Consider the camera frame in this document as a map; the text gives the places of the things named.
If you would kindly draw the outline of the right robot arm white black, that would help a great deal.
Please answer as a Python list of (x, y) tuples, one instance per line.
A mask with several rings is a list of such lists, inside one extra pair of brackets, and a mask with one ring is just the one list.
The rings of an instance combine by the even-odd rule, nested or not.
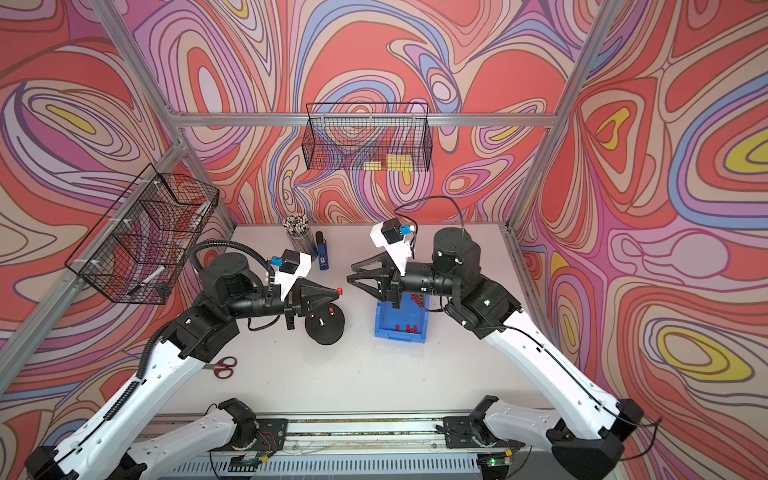
[(382, 252), (352, 264), (348, 283), (395, 308), (411, 294), (447, 298), (444, 313), (514, 363), (553, 407), (518, 407), (487, 395), (467, 417), (466, 438), (480, 447), (539, 448), (576, 479), (605, 478), (639, 428), (642, 408), (590, 380), (503, 285), (482, 274), (481, 248), (465, 229), (439, 230), (428, 262), (413, 259), (417, 231), (396, 219), (374, 225), (370, 238)]

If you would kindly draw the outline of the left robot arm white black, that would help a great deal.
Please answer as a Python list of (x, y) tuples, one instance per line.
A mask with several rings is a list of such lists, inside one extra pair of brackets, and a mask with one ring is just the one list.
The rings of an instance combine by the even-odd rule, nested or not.
[(33, 479), (158, 479), (203, 452), (248, 450), (260, 438), (255, 413), (229, 399), (202, 418), (153, 440), (138, 435), (195, 374), (214, 364), (240, 332), (240, 319), (291, 324), (336, 301), (341, 292), (309, 280), (309, 255), (286, 250), (265, 259), (230, 240), (201, 242), (188, 260), (202, 286), (192, 305), (147, 341), (134, 375), (57, 446), (27, 458)]

